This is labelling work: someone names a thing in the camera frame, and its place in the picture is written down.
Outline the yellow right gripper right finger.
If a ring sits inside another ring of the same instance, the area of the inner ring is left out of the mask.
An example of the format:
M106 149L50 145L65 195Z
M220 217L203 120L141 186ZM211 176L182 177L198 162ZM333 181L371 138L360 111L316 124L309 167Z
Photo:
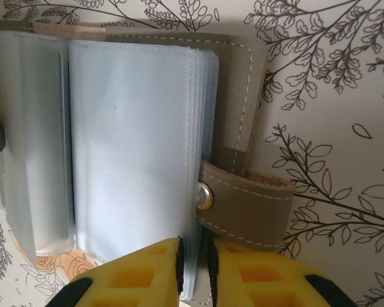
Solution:
M213 306L355 306L315 267L223 237L209 240L207 266Z

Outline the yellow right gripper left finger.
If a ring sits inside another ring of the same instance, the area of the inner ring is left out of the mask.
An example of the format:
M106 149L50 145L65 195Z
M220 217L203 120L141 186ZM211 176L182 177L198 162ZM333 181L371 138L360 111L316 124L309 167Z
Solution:
M182 238L165 239L76 276L52 299L59 306L178 306Z

